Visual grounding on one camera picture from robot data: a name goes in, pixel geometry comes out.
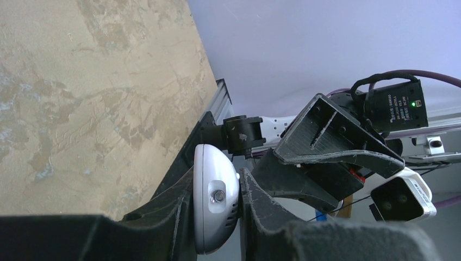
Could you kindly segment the white remote control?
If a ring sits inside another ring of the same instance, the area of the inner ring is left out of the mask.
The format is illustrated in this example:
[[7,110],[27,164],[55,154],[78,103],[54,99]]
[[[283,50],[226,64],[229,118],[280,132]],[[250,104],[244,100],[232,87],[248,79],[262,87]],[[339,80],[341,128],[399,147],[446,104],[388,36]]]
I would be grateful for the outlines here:
[[195,147],[193,214],[198,254],[218,250],[232,235],[238,220],[240,176],[231,160],[209,144]]

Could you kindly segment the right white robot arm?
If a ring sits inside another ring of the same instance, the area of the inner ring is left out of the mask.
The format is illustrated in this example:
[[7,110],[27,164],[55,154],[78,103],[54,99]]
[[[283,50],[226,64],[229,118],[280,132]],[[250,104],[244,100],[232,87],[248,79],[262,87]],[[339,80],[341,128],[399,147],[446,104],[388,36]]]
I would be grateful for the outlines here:
[[360,190],[368,169],[389,178],[405,167],[390,148],[391,132],[428,126],[421,82],[410,74],[384,73],[357,81],[332,96],[317,94],[292,120],[235,116],[221,125],[200,129],[203,144],[250,157],[254,148],[267,146],[278,165],[300,168],[301,189],[266,191],[277,197],[304,200],[328,213],[344,198]]

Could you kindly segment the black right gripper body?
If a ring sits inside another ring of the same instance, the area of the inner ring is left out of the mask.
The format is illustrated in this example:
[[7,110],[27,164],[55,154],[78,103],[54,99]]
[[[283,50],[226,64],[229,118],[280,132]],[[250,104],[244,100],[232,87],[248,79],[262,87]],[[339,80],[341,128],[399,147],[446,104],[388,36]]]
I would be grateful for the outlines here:
[[[360,115],[363,113],[363,102],[356,105],[348,91],[332,94],[329,98],[356,119],[359,119]],[[385,140],[385,144],[396,154],[402,154],[403,143],[401,139]]]

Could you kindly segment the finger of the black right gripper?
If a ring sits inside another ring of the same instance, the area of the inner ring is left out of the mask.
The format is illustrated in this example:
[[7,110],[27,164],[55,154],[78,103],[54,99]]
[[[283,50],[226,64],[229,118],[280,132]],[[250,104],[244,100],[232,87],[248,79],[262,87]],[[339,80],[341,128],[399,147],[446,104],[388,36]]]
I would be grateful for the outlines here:
[[339,202],[364,187],[356,168],[343,163],[284,165],[269,150],[251,171],[258,185],[272,197],[299,200],[329,213]]
[[405,161],[372,128],[316,94],[285,130],[274,155],[283,164],[348,163],[389,178]]

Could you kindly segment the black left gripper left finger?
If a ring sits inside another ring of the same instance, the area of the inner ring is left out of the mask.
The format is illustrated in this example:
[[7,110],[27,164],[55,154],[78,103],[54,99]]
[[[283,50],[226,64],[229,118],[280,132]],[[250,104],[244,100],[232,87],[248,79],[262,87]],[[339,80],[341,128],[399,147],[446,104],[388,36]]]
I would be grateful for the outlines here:
[[104,215],[1,217],[1,260],[195,260],[193,171],[114,221]]

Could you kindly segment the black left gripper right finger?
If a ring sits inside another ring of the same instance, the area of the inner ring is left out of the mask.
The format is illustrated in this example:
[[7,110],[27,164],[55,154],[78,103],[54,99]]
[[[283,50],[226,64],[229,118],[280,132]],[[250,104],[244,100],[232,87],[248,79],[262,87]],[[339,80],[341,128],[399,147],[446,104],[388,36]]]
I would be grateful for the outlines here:
[[441,260],[431,238],[401,222],[304,221],[240,170],[242,260]]

